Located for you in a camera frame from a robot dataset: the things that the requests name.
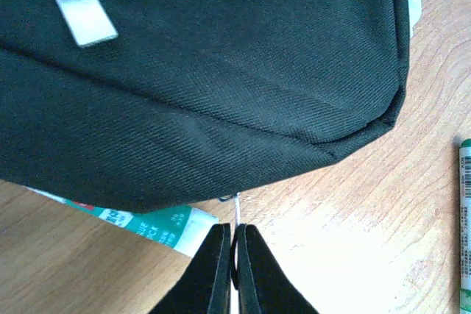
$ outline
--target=green tube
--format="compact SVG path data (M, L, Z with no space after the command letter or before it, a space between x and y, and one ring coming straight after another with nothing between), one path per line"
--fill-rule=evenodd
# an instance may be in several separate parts
M460 314L471 314L471 139L459 149L461 289Z
M80 204L42 190L30 190L141 237L169 246L189 257L195 255L210 228L218 222L217 217L187 205L138 214Z

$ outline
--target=wooden surface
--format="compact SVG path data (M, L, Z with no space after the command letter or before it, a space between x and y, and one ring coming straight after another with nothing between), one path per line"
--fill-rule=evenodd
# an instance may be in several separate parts
M321 314L458 313L456 157L471 137L471 3L423 7L397 128L338 165L241 200L244 221ZM200 207L233 218L230 205ZM1 314L144 314L188 261L0 184Z

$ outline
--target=red label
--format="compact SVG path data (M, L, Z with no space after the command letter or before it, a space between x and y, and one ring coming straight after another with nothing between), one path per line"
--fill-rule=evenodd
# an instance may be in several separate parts
M81 202L76 202L76 201L73 201L73 203L75 205L80 206L81 208L84 208L84 209L89 210L89 211L93 211L95 209L95 207L93 205L82 204Z

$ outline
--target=black fabric pouch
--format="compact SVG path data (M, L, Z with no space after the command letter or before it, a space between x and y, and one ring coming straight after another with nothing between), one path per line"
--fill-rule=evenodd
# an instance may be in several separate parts
M388 132L407 0L100 0L77 47L54 0L0 0L0 178L146 212L275 182Z

